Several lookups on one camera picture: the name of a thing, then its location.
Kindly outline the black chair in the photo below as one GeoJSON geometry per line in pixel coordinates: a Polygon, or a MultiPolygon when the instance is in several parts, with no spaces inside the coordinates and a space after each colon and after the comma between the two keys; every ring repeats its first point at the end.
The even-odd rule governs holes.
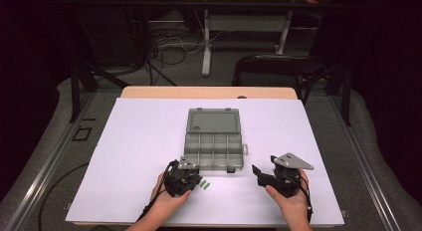
{"type": "Polygon", "coordinates": [[[313,56],[251,55],[235,66],[235,87],[287,87],[305,104],[314,83],[327,71],[323,60],[313,56]]]}

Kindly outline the person's left hand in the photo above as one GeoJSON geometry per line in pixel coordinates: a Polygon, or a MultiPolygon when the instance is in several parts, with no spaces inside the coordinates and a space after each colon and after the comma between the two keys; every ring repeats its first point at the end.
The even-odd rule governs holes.
{"type": "Polygon", "coordinates": [[[151,192],[151,200],[155,200],[152,207],[148,211],[149,216],[166,216],[168,219],[173,213],[182,205],[184,205],[191,191],[186,191],[181,196],[172,197],[166,190],[164,185],[161,183],[163,174],[157,177],[157,183],[151,192]]]}

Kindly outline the white table cover sheet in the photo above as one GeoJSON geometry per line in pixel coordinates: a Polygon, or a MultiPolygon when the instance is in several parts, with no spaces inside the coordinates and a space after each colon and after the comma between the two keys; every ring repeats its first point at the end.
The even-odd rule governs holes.
{"type": "Polygon", "coordinates": [[[309,171],[314,227],[344,221],[307,113],[298,100],[118,99],[66,217],[75,224],[130,224],[148,204],[157,176],[183,153],[191,109],[235,108],[248,146],[245,166],[234,173],[208,170],[209,187],[196,187],[168,220],[170,226],[281,227],[278,205],[252,172],[272,171],[271,156],[287,152],[313,166],[309,171]]]}

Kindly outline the black metal stand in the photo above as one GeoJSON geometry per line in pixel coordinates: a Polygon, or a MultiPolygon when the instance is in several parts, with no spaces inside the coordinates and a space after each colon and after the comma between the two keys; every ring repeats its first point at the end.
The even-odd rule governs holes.
{"type": "Polygon", "coordinates": [[[323,87],[328,96],[340,95],[340,115],[347,126],[350,123],[351,69],[346,65],[335,65],[318,69],[315,75],[305,76],[306,88],[311,88],[326,79],[323,87]]]}
{"type": "Polygon", "coordinates": [[[74,122],[81,112],[80,85],[83,85],[89,93],[93,93],[99,88],[99,85],[95,80],[95,75],[105,78],[113,84],[118,85],[120,88],[124,89],[128,86],[128,83],[90,62],[74,65],[71,71],[72,116],[70,122],[74,122]]]}

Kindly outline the desk with white metal legs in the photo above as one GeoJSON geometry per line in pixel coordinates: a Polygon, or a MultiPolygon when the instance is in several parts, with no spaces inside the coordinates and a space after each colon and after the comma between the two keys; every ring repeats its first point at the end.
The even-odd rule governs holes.
{"type": "MultiPolygon", "coordinates": [[[[288,2],[297,4],[299,1],[325,1],[325,0],[189,0],[190,2],[288,2]]],[[[284,9],[282,12],[235,12],[227,6],[219,12],[204,10],[204,23],[202,26],[204,35],[204,55],[202,75],[210,75],[211,66],[211,31],[224,32],[281,32],[276,52],[282,54],[286,44],[292,21],[292,10],[284,9]]]]}

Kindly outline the person's right hand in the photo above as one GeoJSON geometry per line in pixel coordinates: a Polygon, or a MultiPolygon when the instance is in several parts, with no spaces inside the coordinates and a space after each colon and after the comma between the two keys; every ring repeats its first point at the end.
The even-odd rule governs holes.
{"type": "Polygon", "coordinates": [[[306,173],[301,169],[300,175],[302,178],[301,187],[303,190],[299,191],[295,196],[286,198],[274,187],[270,185],[265,187],[267,193],[278,204],[286,223],[299,220],[305,220],[310,223],[308,219],[309,203],[307,198],[307,194],[309,192],[309,180],[306,173]]]}

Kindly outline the grey transparent compartment box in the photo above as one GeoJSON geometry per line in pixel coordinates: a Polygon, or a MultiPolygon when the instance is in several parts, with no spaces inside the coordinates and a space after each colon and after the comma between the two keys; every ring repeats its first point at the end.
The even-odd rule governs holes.
{"type": "Polygon", "coordinates": [[[189,110],[183,155],[200,170],[242,170],[245,148],[238,109],[189,110]]]}

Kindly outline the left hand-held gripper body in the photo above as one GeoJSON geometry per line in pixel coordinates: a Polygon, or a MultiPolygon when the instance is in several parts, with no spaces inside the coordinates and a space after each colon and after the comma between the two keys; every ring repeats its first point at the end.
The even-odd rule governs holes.
{"type": "Polygon", "coordinates": [[[164,186],[166,191],[172,196],[181,196],[188,191],[190,183],[196,183],[190,175],[197,173],[197,165],[190,162],[184,156],[179,160],[170,161],[168,168],[164,171],[164,186]]]}

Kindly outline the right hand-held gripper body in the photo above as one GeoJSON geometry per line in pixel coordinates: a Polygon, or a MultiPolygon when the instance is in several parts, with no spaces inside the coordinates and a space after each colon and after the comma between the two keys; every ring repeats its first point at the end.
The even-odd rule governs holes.
{"type": "Polygon", "coordinates": [[[274,187],[285,197],[294,196],[302,188],[302,176],[300,170],[313,170],[314,167],[298,156],[288,152],[281,156],[270,156],[270,161],[275,168],[274,174],[265,178],[265,186],[274,187]]]}

